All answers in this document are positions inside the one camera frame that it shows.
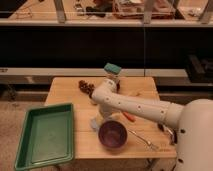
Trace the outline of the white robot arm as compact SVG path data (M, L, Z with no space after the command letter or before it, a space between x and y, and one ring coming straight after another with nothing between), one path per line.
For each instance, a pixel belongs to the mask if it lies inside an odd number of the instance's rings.
M125 96L116 83L105 79L92 93L100 111L125 111L177 130L175 171L213 171L213 100L197 99L186 105Z

